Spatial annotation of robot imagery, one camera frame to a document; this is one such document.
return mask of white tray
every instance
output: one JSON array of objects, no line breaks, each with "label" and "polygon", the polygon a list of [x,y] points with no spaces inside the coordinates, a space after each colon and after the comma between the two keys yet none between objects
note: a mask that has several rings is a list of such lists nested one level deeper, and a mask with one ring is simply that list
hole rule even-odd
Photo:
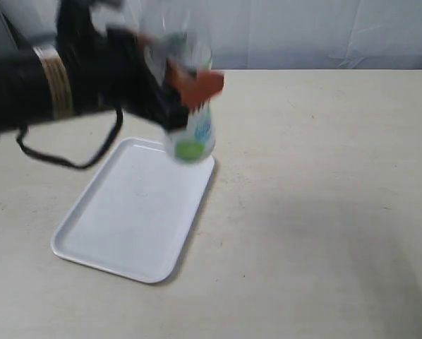
[{"label": "white tray", "polygon": [[53,252],[143,283],[173,271],[215,166],[171,160],[162,144],[122,141],[52,239]]}]

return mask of plastic bottle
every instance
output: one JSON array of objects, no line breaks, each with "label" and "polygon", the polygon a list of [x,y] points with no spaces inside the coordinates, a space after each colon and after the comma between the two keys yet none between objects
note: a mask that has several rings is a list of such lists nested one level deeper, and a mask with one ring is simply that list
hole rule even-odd
[{"label": "plastic bottle", "polygon": [[[139,31],[158,40],[185,37],[169,55],[171,59],[192,69],[211,69],[210,34],[204,15],[186,0],[152,0],[142,11]],[[152,69],[155,77],[164,70]],[[215,147],[210,103],[189,115],[186,129],[166,134],[164,149],[181,162],[200,162]]]}]

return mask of black cable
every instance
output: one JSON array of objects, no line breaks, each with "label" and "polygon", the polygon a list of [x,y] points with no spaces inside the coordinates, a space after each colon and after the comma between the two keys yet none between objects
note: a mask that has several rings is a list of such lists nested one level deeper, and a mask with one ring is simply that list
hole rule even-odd
[{"label": "black cable", "polygon": [[55,155],[41,153],[36,150],[33,150],[32,148],[27,147],[24,144],[24,138],[28,134],[27,126],[20,128],[20,133],[17,135],[16,142],[20,146],[21,150],[32,159],[39,160],[42,162],[48,162],[53,165],[67,167],[74,170],[88,170],[89,168],[95,166],[106,155],[107,151],[111,148],[112,143],[116,140],[121,130],[121,127],[123,126],[123,111],[120,107],[116,109],[116,115],[117,117],[114,127],[109,132],[106,141],[103,143],[101,148],[95,153],[93,158],[82,165],[77,165],[64,157],[57,157]]}]

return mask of white backdrop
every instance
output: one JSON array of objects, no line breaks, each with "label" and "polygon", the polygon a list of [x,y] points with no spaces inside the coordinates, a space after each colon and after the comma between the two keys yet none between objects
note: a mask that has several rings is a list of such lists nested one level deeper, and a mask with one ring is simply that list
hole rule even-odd
[{"label": "white backdrop", "polygon": [[[96,21],[137,26],[147,1]],[[218,68],[422,69],[422,0],[186,1],[208,15]],[[0,2],[26,35],[54,29],[57,0]]]}]

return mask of table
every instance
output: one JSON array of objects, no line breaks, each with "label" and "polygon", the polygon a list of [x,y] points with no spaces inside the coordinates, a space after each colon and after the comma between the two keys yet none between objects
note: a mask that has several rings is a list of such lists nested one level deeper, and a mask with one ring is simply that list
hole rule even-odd
[{"label": "table", "polygon": [[[227,71],[218,169],[175,274],[84,268],[50,239],[96,169],[0,142],[0,338],[422,338],[422,71]],[[102,114],[30,131],[86,159]],[[160,139],[126,117],[122,138]]]}]

